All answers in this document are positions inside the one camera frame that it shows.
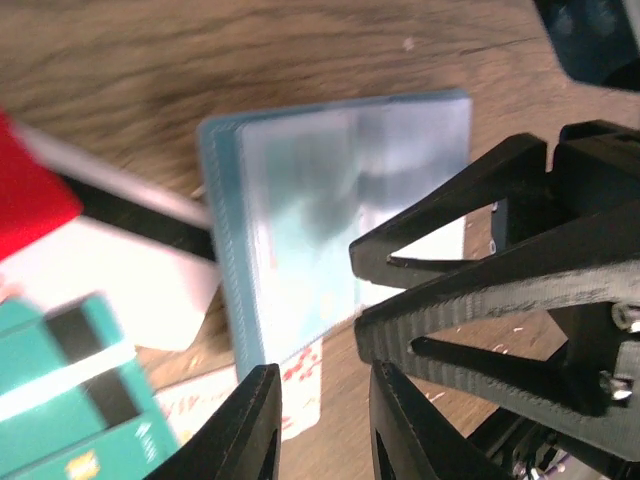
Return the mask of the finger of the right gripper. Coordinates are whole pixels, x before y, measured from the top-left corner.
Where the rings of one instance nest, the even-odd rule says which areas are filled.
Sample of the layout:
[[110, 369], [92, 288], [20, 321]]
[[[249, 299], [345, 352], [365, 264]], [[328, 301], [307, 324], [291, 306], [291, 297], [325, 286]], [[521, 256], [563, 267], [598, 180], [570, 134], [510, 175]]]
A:
[[363, 312], [360, 358], [639, 456], [639, 218], [594, 214]]

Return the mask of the blue leather card holder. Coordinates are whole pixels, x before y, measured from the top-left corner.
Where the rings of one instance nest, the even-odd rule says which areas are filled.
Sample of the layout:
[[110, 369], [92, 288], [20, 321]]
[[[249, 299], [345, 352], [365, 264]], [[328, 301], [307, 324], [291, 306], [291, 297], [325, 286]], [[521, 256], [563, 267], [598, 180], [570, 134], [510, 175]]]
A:
[[352, 241], [464, 169], [472, 101], [459, 89], [205, 119], [212, 242], [239, 377], [283, 364], [389, 298], [352, 272]]

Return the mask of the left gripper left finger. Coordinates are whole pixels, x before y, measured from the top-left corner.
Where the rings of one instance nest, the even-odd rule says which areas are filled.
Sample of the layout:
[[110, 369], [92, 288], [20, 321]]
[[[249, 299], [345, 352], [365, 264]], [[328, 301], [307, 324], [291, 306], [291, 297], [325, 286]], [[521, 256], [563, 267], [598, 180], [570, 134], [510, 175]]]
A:
[[204, 426], [147, 477], [152, 480], [276, 479], [281, 433], [279, 366], [258, 365]]

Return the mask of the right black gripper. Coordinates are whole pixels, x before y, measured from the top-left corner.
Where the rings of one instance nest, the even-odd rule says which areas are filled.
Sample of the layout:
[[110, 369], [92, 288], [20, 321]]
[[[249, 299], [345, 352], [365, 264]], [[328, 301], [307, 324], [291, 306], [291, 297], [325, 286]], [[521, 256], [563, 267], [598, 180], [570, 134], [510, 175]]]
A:
[[[353, 241], [353, 274], [375, 285], [412, 288], [467, 266], [466, 260], [392, 255], [494, 202], [492, 248], [504, 250], [639, 198], [637, 129], [605, 120], [566, 125], [545, 174], [546, 158], [544, 140], [529, 133], [507, 137], [428, 196]], [[544, 180], [543, 191], [535, 193]]]

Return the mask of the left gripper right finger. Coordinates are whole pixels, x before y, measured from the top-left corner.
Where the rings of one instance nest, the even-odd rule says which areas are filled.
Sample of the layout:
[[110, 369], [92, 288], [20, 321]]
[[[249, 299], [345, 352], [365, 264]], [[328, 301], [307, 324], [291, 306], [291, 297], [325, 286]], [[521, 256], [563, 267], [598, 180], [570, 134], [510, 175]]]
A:
[[507, 479], [392, 363], [371, 365], [369, 419], [377, 479]]

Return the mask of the teal vertical card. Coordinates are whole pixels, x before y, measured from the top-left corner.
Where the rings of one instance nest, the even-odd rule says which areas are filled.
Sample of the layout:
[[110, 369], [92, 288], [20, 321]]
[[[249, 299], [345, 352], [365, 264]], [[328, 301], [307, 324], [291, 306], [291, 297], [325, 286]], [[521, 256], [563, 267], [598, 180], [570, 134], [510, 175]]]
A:
[[102, 296], [2, 303], [2, 478], [142, 479], [178, 449]]

